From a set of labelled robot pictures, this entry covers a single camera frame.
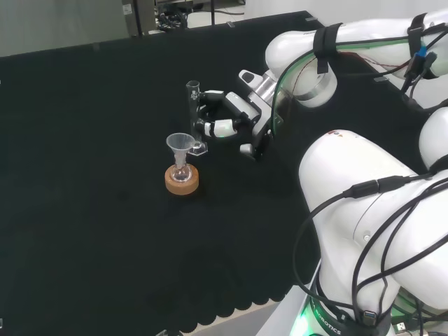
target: black table cover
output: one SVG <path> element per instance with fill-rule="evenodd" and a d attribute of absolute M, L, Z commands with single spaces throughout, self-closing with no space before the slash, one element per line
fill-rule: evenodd
<path fill-rule="evenodd" d="M 154 335 L 281 300 L 307 215 L 300 158 L 324 132 L 355 131 L 422 172 L 419 130 L 387 82 L 339 79 L 331 101 L 293 109 L 261 163 L 244 140 L 191 158 L 199 190 L 175 197 L 165 143 L 188 132 L 185 84 L 234 91 L 306 12 L 0 59 L 0 318 L 6 335 Z M 336 72 L 369 71 L 351 58 Z M 319 259 L 300 244 L 304 281 Z"/>

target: white floor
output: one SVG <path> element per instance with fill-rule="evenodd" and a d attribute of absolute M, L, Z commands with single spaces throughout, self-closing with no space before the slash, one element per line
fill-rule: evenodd
<path fill-rule="evenodd" d="M 217 11 L 225 11 L 228 13 L 244 13 L 245 6 L 235 6 L 229 8 L 219 8 Z M 244 20 L 244 15 L 228 15 L 223 13 L 215 13 L 215 23 L 217 25 L 226 22 L 236 22 Z M 188 28 L 211 26 L 211 14 L 210 12 L 197 12 L 191 13 L 188 16 Z"/>

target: small glass bottle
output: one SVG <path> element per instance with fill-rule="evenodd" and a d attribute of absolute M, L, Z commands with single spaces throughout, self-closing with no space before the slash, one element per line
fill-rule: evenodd
<path fill-rule="evenodd" d="M 195 145 L 195 138 L 185 133 L 174 133 L 167 137 L 167 145 L 173 150 L 176 162 L 170 171 L 171 179 L 175 182 L 189 181 L 193 172 L 187 164 L 187 153 Z"/>

